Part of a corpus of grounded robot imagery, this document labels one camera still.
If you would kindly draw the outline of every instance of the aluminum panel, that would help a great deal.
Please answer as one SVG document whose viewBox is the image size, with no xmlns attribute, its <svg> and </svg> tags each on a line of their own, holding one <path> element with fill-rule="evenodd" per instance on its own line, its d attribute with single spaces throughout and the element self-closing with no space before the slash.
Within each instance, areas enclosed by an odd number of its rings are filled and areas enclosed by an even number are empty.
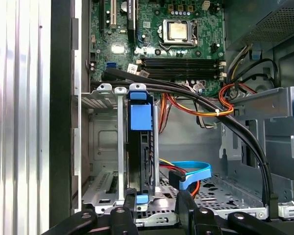
<svg viewBox="0 0 294 235">
<path fill-rule="evenodd" d="M 0 235 L 49 228 L 50 0 L 0 0 Z"/>
</svg>

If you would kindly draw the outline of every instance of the orange wire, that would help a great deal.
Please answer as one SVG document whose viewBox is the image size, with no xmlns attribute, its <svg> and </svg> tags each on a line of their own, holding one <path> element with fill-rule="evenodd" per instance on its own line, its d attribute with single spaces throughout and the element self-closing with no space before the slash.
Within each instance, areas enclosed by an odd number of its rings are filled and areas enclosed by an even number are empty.
<svg viewBox="0 0 294 235">
<path fill-rule="evenodd" d="M 200 187 L 200 181 L 197 181 L 197 184 L 196 184 L 196 188 L 195 190 L 191 193 L 191 196 L 194 197 L 196 195 L 196 192 L 199 190 L 199 187 Z"/>
</svg>

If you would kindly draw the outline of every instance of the perforated metal panel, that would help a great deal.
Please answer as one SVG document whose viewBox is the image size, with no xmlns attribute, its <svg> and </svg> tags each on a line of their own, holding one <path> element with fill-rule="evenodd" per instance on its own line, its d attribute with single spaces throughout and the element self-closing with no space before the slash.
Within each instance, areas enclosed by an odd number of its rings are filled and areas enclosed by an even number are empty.
<svg viewBox="0 0 294 235">
<path fill-rule="evenodd" d="M 294 34 L 294 8 L 282 8 L 260 22 L 243 41 L 281 42 Z"/>
</svg>

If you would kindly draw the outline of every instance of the pcie slot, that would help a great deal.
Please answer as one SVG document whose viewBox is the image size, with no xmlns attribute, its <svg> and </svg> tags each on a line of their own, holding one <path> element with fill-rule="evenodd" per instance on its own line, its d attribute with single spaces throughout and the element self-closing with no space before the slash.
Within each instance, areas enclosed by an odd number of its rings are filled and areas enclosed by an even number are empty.
<svg viewBox="0 0 294 235">
<path fill-rule="evenodd" d="M 117 0 L 111 0 L 111 28 L 117 28 Z"/>
<path fill-rule="evenodd" d="M 99 31 L 104 33 L 104 0 L 99 0 Z"/>
</svg>

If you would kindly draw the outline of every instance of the screw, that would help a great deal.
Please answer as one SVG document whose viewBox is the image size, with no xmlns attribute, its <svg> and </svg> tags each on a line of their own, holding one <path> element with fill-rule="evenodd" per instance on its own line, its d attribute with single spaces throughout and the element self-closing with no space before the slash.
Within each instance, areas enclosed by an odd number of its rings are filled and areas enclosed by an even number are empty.
<svg viewBox="0 0 294 235">
<path fill-rule="evenodd" d="M 88 219 L 90 217 L 92 217 L 92 216 L 90 214 L 88 214 L 88 213 L 84 213 L 83 216 L 82 216 L 83 219 Z"/>
<path fill-rule="evenodd" d="M 234 214 L 234 216 L 239 220 L 244 219 L 244 216 L 242 214 Z"/>
<path fill-rule="evenodd" d="M 207 214 L 208 213 L 207 209 L 205 209 L 205 208 L 200 208 L 199 211 L 201 213 L 203 213 L 203 214 Z"/>
</svg>

